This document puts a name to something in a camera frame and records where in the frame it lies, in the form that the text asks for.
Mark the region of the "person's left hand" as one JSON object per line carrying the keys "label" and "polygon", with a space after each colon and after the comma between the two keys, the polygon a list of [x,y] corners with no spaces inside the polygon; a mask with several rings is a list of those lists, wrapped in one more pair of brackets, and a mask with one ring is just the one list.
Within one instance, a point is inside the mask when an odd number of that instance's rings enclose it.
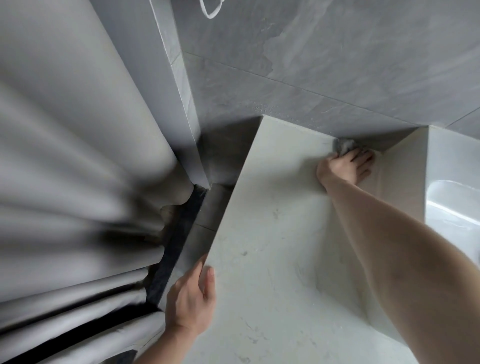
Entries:
{"label": "person's left hand", "polygon": [[207,254],[204,254],[171,286],[166,297],[166,328],[177,324],[191,328],[199,336],[210,326],[217,299],[206,300],[199,287],[202,268],[210,267],[206,259]]}

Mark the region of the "person's right forearm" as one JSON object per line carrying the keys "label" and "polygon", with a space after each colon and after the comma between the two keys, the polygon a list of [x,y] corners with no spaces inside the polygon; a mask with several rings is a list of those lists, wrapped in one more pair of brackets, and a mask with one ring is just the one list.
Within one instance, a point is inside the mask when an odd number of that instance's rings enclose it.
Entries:
{"label": "person's right forearm", "polygon": [[336,176],[331,197],[379,304],[419,364],[480,364],[480,270],[399,209]]}

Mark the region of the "white marble bathtub ledge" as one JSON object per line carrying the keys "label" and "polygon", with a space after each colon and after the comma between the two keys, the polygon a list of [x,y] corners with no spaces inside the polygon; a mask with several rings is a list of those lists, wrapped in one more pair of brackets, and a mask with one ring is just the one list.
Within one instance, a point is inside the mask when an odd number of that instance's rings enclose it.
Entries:
{"label": "white marble bathtub ledge", "polygon": [[334,137],[264,116],[208,252],[217,305],[182,364],[417,364],[373,328],[316,178]]}

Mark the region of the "person's left forearm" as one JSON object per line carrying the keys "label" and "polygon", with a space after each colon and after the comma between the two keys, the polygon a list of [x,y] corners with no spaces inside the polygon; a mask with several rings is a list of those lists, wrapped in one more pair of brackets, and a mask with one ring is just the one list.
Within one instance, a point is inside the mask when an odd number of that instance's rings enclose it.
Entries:
{"label": "person's left forearm", "polygon": [[183,325],[169,326],[133,364],[182,364],[197,336],[195,330]]}

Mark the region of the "grey cleaning cloth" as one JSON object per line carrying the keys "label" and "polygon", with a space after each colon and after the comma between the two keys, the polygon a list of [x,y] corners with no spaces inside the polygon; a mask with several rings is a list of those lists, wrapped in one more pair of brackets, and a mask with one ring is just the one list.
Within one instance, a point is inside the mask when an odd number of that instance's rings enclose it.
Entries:
{"label": "grey cleaning cloth", "polygon": [[342,157],[357,148],[359,148],[358,143],[352,139],[338,138],[334,142],[334,152],[338,157]]}

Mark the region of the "grey shower curtain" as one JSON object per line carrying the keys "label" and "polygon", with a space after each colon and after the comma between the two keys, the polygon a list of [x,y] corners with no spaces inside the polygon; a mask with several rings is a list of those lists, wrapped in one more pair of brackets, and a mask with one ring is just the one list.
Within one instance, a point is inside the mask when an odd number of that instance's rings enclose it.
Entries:
{"label": "grey shower curtain", "polygon": [[145,279],[193,189],[90,0],[0,0],[0,364],[165,330]]}

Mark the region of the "person's right hand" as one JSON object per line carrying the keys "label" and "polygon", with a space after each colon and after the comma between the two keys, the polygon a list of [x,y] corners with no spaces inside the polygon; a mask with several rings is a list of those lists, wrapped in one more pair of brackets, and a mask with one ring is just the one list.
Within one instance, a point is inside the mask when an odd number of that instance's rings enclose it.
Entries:
{"label": "person's right hand", "polygon": [[371,150],[358,147],[340,157],[341,167],[322,167],[323,159],[318,163],[316,177],[324,190],[329,193],[333,185],[338,183],[358,185],[370,176],[376,155]]}

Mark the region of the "white bathtub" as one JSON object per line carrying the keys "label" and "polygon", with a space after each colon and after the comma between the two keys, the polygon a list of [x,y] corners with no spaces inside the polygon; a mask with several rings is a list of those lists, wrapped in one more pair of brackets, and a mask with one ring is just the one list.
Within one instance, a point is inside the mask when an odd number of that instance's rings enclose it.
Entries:
{"label": "white bathtub", "polygon": [[480,141],[431,128],[425,223],[480,269]]}

